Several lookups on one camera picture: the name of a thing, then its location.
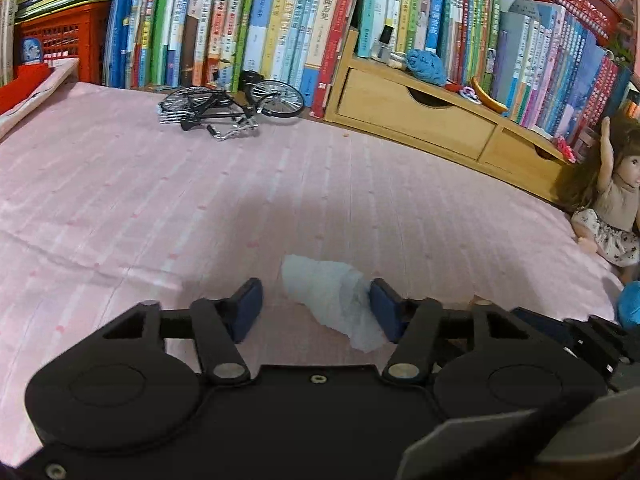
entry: wooden drawer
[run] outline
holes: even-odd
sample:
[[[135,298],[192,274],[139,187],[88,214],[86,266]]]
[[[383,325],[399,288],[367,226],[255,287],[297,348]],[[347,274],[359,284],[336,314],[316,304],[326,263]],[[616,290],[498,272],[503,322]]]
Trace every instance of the wooden drawer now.
[[[495,123],[462,108],[353,68],[349,70],[338,114],[473,159],[478,159],[495,127]]]
[[[536,150],[528,140],[506,128],[491,140],[481,162],[507,171],[509,181],[547,200],[556,199],[555,182],[568,169],[562,160]]]

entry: doll face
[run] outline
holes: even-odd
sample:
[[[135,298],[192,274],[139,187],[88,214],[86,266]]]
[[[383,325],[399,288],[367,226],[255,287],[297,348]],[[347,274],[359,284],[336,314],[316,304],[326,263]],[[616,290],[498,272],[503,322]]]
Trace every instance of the doll face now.
[[[640,155],[623,158],[616,173],[630,186],[640,187]]]

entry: doll hair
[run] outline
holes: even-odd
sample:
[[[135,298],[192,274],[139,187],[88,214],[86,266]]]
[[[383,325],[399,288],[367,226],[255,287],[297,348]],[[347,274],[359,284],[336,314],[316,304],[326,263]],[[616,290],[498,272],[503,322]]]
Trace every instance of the doll hair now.
[[[640,123],[617,112],[611,117],[609,127],[613,148],[613,171],[617,170],[625,157],[640,156]],[[559,189],[562,202],[573,212],[588,207],[596,199],[596,183],[600,171],[600,141],[589,149],[586,160],[576,168],[572,181]]]

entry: doll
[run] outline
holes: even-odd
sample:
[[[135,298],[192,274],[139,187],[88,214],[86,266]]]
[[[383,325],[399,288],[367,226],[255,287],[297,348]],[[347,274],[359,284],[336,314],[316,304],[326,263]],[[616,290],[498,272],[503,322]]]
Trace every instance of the doll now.
[[[640,124],[623,116],[602,120],[600,168],[587,180],[586,189],[571,218],[578,245],[622,268],[620,280],[633,280],[640,260]],[[591,150],[597,156],[596,146]]]

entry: doll arm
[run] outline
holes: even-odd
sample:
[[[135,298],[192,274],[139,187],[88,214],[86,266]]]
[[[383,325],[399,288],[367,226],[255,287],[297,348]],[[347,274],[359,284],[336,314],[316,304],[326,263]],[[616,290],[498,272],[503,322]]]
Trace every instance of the doll arm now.
[[[609,138],[610,119],[605,117],[602,120],[601,137],[600,137],[600,172],[598,173],[598,182],[596,188],[598,192],[603,193],[611,182],[613,174],[613,148]]]

